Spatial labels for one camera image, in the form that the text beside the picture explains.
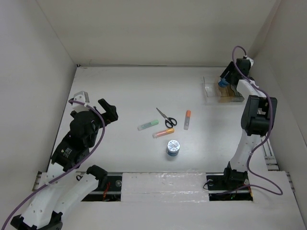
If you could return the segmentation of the blue tape roll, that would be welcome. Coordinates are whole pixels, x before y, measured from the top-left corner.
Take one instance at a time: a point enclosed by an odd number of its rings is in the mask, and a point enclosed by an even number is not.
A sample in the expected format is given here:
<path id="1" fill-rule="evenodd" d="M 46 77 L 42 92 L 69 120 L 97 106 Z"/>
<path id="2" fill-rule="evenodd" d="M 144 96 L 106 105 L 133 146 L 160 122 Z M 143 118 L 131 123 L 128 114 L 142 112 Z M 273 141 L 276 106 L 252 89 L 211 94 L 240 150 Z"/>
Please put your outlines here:
<path id="1" fill-rule="evenodd" d="M 225 88 L 229 85 L 229 83 L 224 78 L 221 78 L 220 81 L 218 82 L 218 85 L 221 88 Z"/>
<path id="2" fill-rule="evenodd" d="M 166 147 L 166 152 L 169 156 L 177 156 L 180 150 L 180 143 L 177 140 L 170 140 Z"/>

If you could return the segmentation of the orange capped glue stick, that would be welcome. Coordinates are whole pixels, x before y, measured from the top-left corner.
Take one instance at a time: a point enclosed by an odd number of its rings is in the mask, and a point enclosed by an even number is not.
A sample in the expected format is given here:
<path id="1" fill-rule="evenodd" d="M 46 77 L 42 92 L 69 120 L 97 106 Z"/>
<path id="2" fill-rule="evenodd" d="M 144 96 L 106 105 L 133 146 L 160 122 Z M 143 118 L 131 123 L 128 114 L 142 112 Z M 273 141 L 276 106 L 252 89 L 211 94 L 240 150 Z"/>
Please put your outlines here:
<path id="1" fill-rule="evenodd" d="M 190 116 L 191 116 L 191 111 L 187 110 L 186 111 L 186 115 L 185 115 L 184 130 L 188 130 L 189 129 Z"/>

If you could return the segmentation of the black handled scissors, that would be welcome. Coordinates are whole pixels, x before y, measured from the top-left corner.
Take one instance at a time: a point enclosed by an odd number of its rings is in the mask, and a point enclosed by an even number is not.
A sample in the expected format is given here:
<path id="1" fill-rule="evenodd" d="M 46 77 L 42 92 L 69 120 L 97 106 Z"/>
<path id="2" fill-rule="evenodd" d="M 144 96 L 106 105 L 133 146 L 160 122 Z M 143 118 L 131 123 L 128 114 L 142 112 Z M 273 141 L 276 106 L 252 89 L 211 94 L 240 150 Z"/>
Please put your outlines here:
<path id="1" fill-rule="evenodd" d="M 158 108 L 156 108 L 156 109 L 159 112 L 159 114 L 165 119 L 165 126 L 167 128 L 173 128 L 174 126 L 177 125 L 177 120 L 176 119 L 174 119 L 172 117 L 168 117 L 161 110 L 159 110 Z"/>

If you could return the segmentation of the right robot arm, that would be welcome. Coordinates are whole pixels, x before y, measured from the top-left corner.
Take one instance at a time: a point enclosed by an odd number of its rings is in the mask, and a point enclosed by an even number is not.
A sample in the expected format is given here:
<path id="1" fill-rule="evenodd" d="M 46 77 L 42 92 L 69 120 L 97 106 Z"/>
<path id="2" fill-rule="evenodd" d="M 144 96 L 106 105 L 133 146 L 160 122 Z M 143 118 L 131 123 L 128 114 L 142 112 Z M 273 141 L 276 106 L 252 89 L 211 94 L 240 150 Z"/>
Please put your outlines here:
<path id="1" fill-rule="evenodd" d="M 220 76 L 219 87 L 233 87 L 246 101 L 241 117 L 242 136 L 233 158 L 219 180 L 219 190 L 248 187 L 249 164 L 253 153 L 267 140 L 273 129 L 277 99 L 261 90 L 248 76 L 253 60 L 248 56 L 231 61 Z"/>

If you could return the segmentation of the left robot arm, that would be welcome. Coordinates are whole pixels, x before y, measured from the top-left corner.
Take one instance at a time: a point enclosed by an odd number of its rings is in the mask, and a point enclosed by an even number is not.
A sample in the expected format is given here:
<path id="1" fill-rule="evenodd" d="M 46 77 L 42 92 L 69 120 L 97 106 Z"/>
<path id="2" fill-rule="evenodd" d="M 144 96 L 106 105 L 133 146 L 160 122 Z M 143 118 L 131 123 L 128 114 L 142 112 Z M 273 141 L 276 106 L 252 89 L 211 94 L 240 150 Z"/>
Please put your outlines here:
<path id="1" fill-rule="evenodd" d="M 104 109 L 100 113 L 85 99 L 73 98 L 70 129 L 51 156 L 46 173 L 41 175 L 39 187 L 23 204 L 28 208 L 20 215 L 11 213 L 8 220 L 17 230 L 60 230 L 63 220 L 76 204 L 91 191 L 102 190 L 107 184 L 107 171 L 97 165 L 87 169 L 77 184 L 67 190 L 75 179 L 76 171 L 100 145 L 106 126 L 118 120 L 117 109 L 105 99 L 99 104 Z"/>

